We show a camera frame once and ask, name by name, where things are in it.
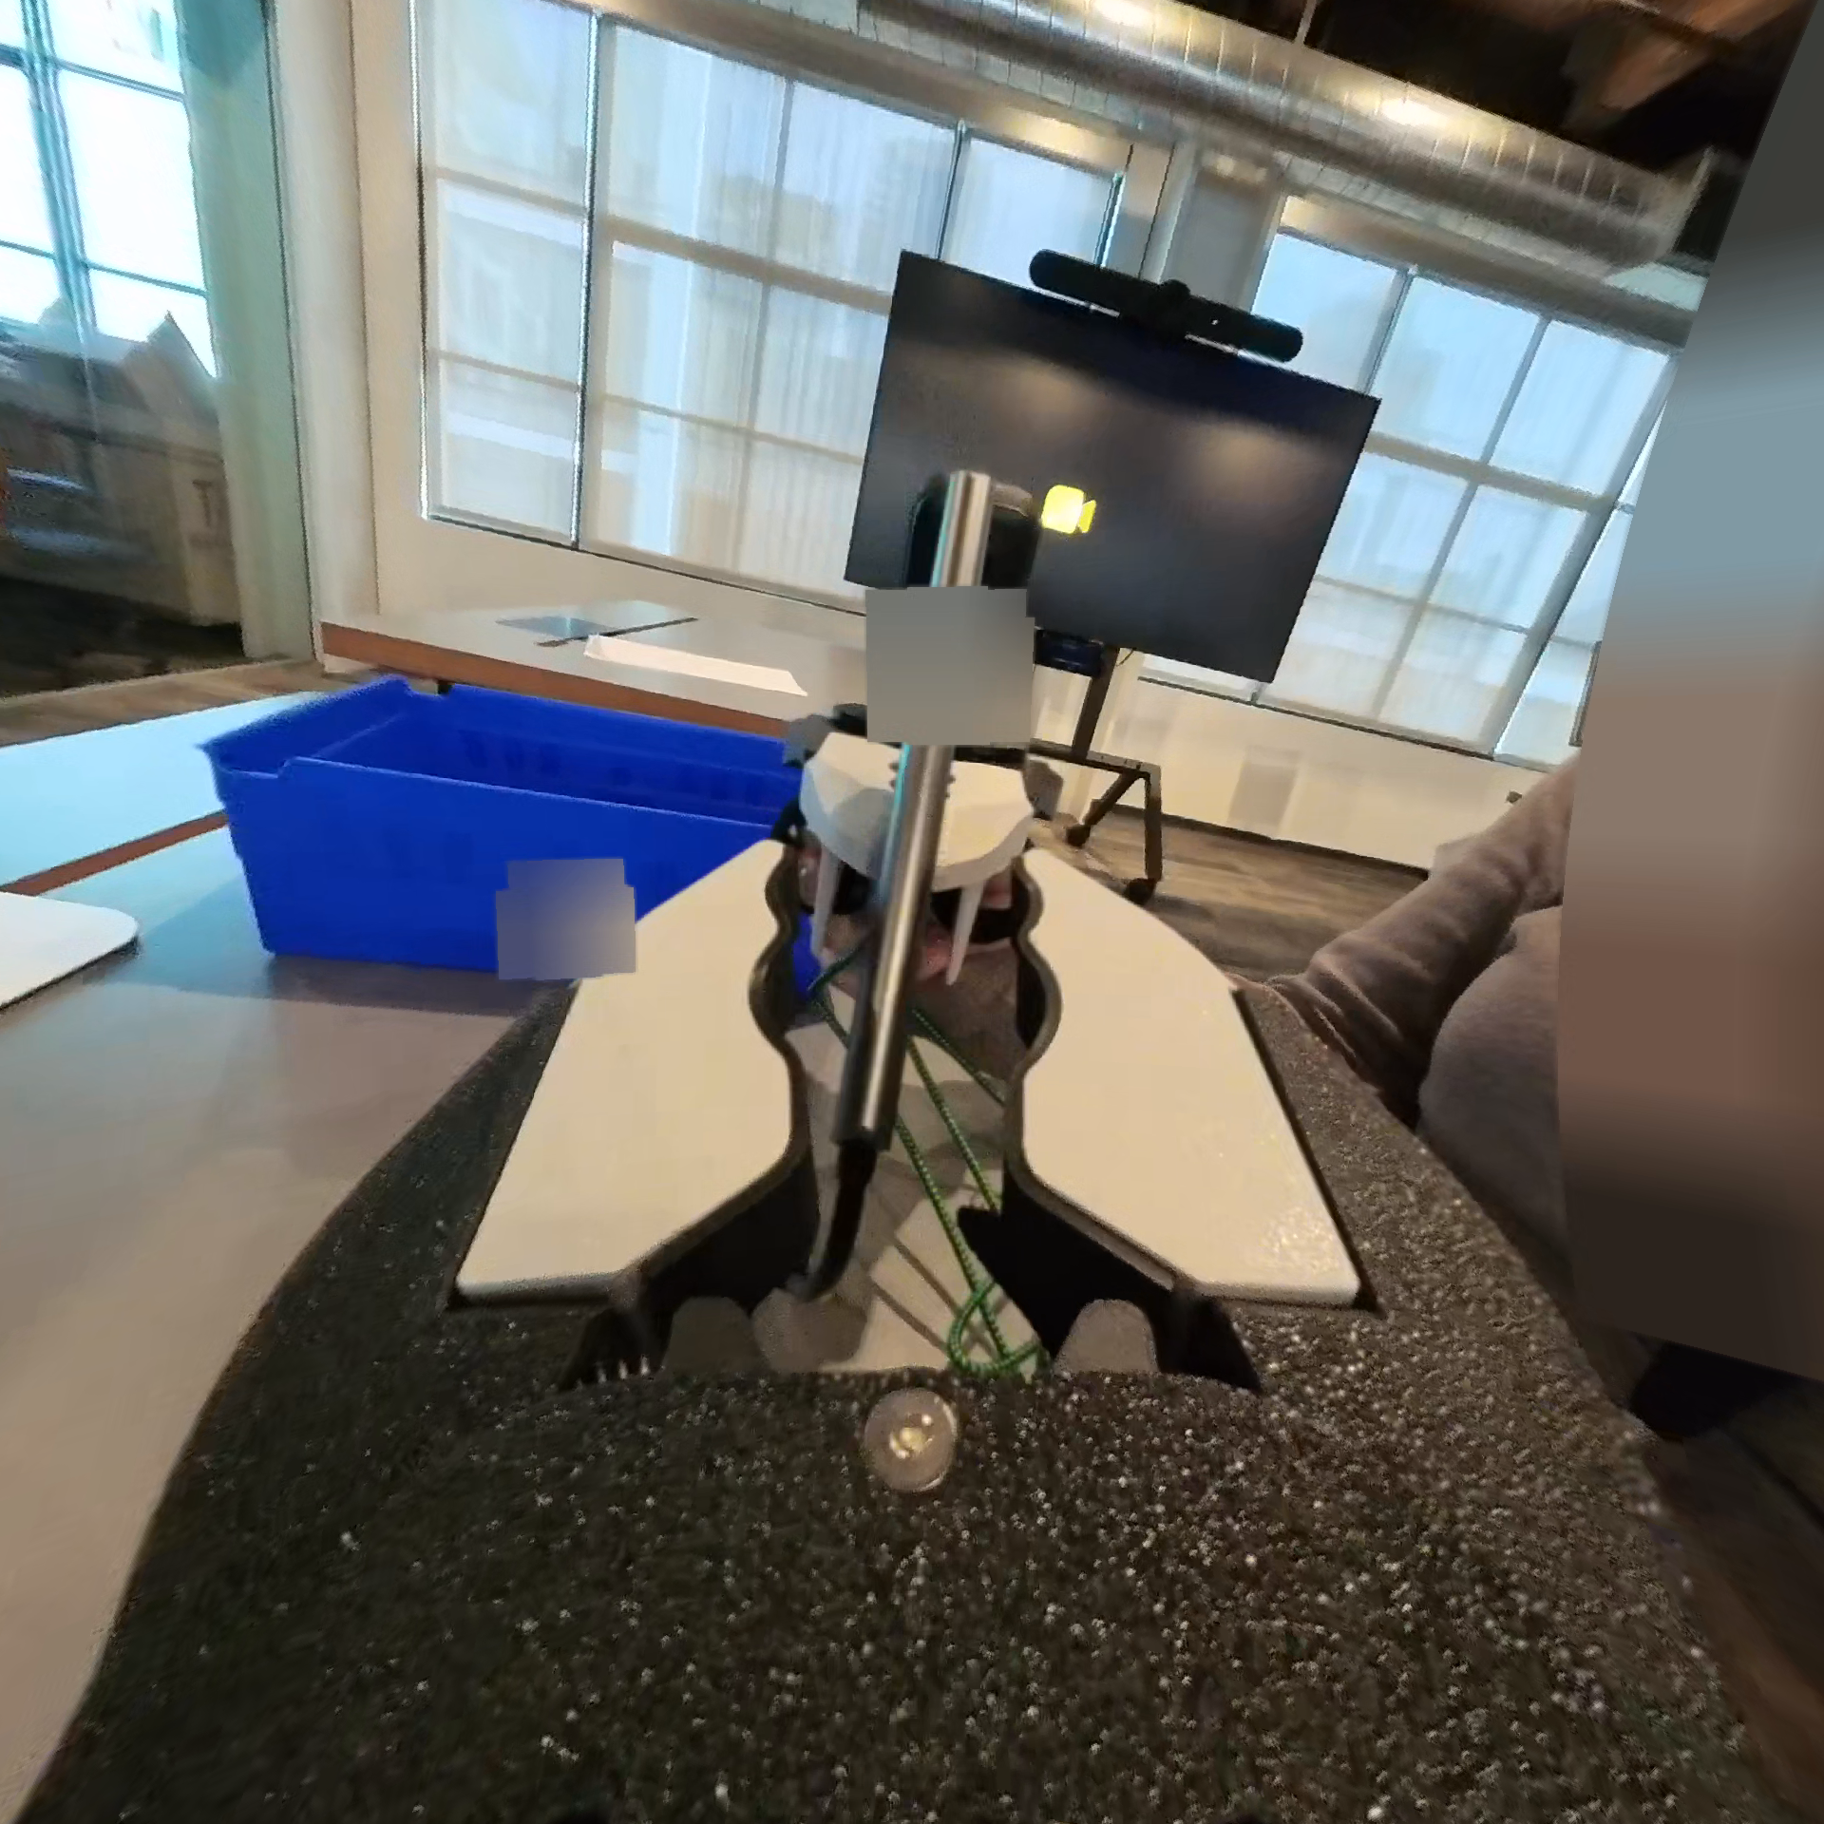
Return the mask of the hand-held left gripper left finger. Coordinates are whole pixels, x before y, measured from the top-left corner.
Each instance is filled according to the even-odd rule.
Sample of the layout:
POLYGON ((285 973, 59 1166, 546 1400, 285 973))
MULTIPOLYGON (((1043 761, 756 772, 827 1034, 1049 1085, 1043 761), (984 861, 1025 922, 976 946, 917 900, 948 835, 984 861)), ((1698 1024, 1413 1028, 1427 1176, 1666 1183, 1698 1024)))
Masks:
POLYGON ((752 1317, 818 1240, 796 860, 765 837, 583 978, 456 1269, 467 1307, 577 1307, 583 1368, 644 1373, 696 1303, 752 1317))

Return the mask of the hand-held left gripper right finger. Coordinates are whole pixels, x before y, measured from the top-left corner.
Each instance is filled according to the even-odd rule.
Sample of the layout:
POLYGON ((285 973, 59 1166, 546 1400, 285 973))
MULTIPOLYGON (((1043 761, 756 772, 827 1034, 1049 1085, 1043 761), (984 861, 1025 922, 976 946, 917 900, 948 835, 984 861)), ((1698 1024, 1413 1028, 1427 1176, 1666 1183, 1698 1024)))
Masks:
POLYGON ((1049 850, 1014 868, 996 1211, 964 1238, 1052 1364, 1123 1304, 1166 1376, 1259 1385, 1233 1304, 1349 1310, 1361 1272, 1240 993, 1049 850))

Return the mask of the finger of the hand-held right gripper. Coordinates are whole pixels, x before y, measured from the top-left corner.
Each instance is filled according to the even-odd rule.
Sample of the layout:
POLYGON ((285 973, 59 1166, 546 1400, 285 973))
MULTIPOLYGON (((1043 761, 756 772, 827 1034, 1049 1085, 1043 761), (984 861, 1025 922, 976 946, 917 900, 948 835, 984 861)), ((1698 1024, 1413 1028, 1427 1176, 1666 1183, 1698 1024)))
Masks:
POLYGON ((814 844, 809 946, 833 955, 830 926, 867 909, 897 799, 902 747, 816 747, 799 809, 814 844))
POLYGON ((1014 878, 1029 848, 1034 803, 1018 766, 955 761, 942 815, 938 863, 929 896, 1014 878))

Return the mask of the silver metal rod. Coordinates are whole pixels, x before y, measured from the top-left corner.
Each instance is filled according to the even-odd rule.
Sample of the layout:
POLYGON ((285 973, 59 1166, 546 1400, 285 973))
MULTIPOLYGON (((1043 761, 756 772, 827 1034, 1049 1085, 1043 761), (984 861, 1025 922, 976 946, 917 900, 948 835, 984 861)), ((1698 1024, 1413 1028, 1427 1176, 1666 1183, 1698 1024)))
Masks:
MULTIPOLYGON (((955 593, 980 583, 992 534, 992 486, 981 471, 947 478, 928 575, 934 587, 955 593)), ((846 1170, 869 1170, 897 1128, 909 997, 948 777, 948 745, 902 747, 881 872, 870 899, 870 946, 835 1103, 835 1150, 846 1170)))

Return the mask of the person's right forearm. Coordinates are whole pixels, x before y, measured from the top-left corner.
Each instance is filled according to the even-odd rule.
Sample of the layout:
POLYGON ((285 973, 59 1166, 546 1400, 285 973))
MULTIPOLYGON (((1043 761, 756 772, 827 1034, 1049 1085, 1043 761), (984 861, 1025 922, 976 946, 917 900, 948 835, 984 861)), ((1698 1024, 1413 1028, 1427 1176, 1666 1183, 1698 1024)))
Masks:
POLYGON ((1400 1121, 1452 1011, 1507 954, 1524 919, 1561 909, 1578 758, 1554 766, 1400 900, 1325 945, 1265 990, 1400 1121))

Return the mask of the person's right hand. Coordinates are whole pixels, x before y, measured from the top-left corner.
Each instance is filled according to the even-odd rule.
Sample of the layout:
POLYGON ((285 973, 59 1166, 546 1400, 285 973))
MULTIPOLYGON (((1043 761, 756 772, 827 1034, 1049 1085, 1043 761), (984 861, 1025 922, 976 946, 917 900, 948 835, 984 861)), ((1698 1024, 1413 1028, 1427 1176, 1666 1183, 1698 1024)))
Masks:
POLYGON ((1016 924, 1018 896, 1007 872, 934 895, 919 940, 919 982, 955 983, 971 961, 1005 948, 1016 924))

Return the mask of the black television screen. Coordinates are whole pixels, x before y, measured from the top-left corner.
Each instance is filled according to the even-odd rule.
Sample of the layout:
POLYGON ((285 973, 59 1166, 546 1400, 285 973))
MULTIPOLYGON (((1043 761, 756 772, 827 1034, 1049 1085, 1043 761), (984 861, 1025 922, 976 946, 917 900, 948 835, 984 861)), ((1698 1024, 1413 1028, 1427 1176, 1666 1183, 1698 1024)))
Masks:
POLYGON ((843 577, 908 582, 908 519, 968 469, 1043 519, 1045 634, 1279 673, 1379 400, 902 253, 843 577))

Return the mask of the person's grey clothing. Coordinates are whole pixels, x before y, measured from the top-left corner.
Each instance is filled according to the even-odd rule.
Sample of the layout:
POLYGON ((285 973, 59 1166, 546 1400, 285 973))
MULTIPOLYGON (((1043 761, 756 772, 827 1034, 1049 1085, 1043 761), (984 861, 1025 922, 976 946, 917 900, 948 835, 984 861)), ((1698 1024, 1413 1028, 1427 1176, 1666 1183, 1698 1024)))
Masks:
POLYGON ((1571 1310, 1559 1133, 1561 907, 1519 917, 1451 1002, 1420 1084, 1420 1137, 1571 1310))

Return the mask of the blue plastic bin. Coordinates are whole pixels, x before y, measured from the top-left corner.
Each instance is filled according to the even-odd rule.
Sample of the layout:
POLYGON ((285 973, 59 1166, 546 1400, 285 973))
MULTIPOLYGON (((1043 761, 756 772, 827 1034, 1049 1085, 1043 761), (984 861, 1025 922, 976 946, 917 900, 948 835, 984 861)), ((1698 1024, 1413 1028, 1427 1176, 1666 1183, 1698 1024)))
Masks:
POLYGON ((266 951, 473 973, 522 861, 617 861, 642 920, 776 835, 804 777, 777 739, 398 677, 201 748, 266 951))

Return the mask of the large grid window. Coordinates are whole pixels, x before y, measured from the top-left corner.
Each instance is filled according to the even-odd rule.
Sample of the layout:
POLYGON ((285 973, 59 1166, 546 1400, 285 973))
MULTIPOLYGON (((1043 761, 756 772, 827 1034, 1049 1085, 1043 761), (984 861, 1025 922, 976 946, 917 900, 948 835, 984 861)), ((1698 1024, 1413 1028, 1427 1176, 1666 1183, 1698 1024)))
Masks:
POLYGON ((1571 748, 1678 355, 1619 326, 1283 225, 1255 311, 1379 402, 1268 681, 1144 679, 1519 766, 1571 748))
POLYGON ((843 601, 902 253, 1133 266, 1164 159, 583 5, 412 5, 427 516, 843 601))

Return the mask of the white table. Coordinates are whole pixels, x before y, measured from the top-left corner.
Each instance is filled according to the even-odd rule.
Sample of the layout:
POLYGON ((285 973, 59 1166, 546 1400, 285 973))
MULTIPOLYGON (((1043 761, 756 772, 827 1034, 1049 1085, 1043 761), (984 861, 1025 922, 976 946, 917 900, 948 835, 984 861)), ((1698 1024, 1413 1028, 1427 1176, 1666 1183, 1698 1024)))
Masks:
POLYGON ((480 689, 777 739, 864 699, 860 619, 765 600, 750 609, 649 600, 580 608, 349 612, 324 657, 438 689, 480 689))

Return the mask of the white flat board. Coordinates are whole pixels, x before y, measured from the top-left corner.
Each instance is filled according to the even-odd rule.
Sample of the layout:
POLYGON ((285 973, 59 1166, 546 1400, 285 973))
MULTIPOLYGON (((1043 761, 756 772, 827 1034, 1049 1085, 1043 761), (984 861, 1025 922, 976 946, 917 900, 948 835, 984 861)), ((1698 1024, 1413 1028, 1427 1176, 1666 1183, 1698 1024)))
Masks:
POLYGON ((51 896, 3 895, 3 1010, 136 945, 134 917, 51 896))

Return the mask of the silver ventilation duct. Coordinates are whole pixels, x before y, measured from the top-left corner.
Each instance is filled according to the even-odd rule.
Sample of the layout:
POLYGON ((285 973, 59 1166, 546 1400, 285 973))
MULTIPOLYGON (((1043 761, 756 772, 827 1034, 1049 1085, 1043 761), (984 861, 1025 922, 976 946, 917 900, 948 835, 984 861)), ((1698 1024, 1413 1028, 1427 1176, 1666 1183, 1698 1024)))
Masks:
POLYGON ((858 17, 1068 82, 1136 124, 1233 135, 1321 182, 1599 268, 1672 259, 1721 170, 1716 151, 1672 174, 1631 167, 1187 5, 874 2, 858 17))

